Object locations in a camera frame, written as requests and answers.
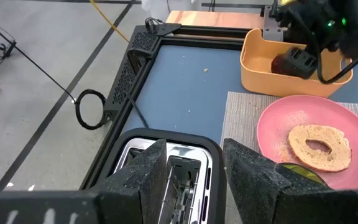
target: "yellow cable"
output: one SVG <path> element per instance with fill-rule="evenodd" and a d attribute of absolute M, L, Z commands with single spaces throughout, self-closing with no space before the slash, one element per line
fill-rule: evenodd
<path fill-rule="evenodd" d="M 126 40 L 126 42 L 129 43 L 129 40 L 124 36 L 124 34 L 122 34 L 118 29 L 117 27 L 112 23 L 110 22 L 110 20 L 103 14 L 102 11 L 100 11 L 99 7 L 96 5 L 96 3 L 94 2 L 94 0 L 89 0 L 91 2 L 91 4 L 93 5 L 93 7 L 99 11 L 99 13 L 102 15 L 102 17 L 110 24 L 111 28 L 114 29 L 115 31 L 117 31 L 117 33 Z"/>

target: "wooden surface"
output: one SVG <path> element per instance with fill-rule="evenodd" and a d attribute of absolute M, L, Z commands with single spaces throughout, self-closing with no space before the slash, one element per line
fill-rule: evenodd
<path fill-rule="evenodd" d="M 262 28 L 263 18 L 257 13 L 172 11 L 167 22 L 188 26 Z"/>

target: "gray floor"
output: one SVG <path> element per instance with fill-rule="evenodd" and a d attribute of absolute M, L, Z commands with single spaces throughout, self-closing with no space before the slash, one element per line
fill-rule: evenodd
<path fill-rule="evenodd" d="M 263 4 L 266 1 L 217 3 Z M 99 6 L 115 21 L 126 4 Z M 230 7 L 216 10 L 258 11 Z M 118 28 L 130 37 L 134 27 L 143 24 L 146 17 L 148 14 L 141 6 L 134 5 Z M 68 86 L 109 30 L 109 25 L 90 4 L 70 2 L 0 1 L 0 25 L 63 86 Z M 73 96 L 87 88 L 107 95 L 126 45 L 113 33 L 73 90 Z M 1 179 L 62 91 L 17 51 L 0 66 L 0 84 Z M 96 97 L 87 96 L 81 111 L 85 120 L 96 123 L 102 107 Z M 108 126 L 95 131 L 83 129 L 75 118 L 71 100 L 67 100 L 11 179 L 13 186 L 9 184 L 6 190 L 27 190 L 33 185 L 34 190 L 77 189 L 107 130 Z"/>

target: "table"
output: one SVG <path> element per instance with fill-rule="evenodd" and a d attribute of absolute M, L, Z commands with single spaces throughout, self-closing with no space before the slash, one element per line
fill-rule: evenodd
<path fill-rule="evenodd" d="M 201 16 L 211 19 L 202 20 Z M 167 21 L 257 28 L 262 24 L 259 19 L 258 14 L 173 11 Z M 150 127 L 206 136 L 219 143 L 227 93 L 250 93 L 241 85 L 239 58 L 240 52 L 233 50 L 163 46 L 136 100 Z M 358 103 L 358 66 L 353 79 L 330 99 Z M 141 127 L 143 124 L 132 110 L 123 131 Z"/>

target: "black metal frame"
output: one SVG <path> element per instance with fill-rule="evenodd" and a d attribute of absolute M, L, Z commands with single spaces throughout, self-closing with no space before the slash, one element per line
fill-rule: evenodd
<path fill-rule="evenodd" d="M 134 41 L 134 36 L 136 32 L 140 30 L 145 30 L 145 26 L 137 26 L 135 28 L 134 34 L 132 35 L 130 44 L 127 48 L 127 51 L 132 49 L 131 42 Z M 211 48 L 211 49 L 228 49 L 228 50 L 242 50 L 242 45 L 244 38 L 250 29 L 235 29 L 235 28 L 218 28 L 218 27 L 197 27 L 197 26 L 181 26 L 178 30 L 174 31 L 174 36 L 162 36 L 157 37 L 153 43 L 151 49 L 145 49 L 152 52 L 153 57 L 149 57 L 145 63 L 139 68 L 139 71 L 136 73 L 136 80 L 132 84 L 132 89 L 129 91 L 131 97 L 134 100 L 137 99 L 148 75 L 154 64 L 156 56 L 163 45 L 177 45 L 177 46 L 186 46 L 186 47 L 202 47 L 202 48 Z M 183 37 L 177 34 L 193 35 L 191 37 Z M 229 37 L 229 39 L 219 39 L 214 37 Z M 117 73 L 117 77 L 113 83 L 112 90 L 108 96 L 108 101 L 104 107 L 105 112 L 108 111 L 108 115 L 112 120 L 112 126 L 110 127 L 109 132 L 107 133 L 99 151 L 89 168 L 88 173 L 85 176 L 85 179 L 80 187 L 80 190 L 89 189 L 92 187 L 103 168 L 106 160 L 111 152 L 111 149 L 114 143 L 117 141 L 118 137 L 122 134 L 122 129 L 128 119 L 128 116 L 132 110 L 132 105 L 129 100 L 121 104 L 114 104 L 112 102 L 112 97 L 116 94 L 114 90 L 115 84 L 119 81 L 122 70 L 124 69 L 124 63 L 127 62 L 126 54 L 121 62 L 121 66 Z"/>

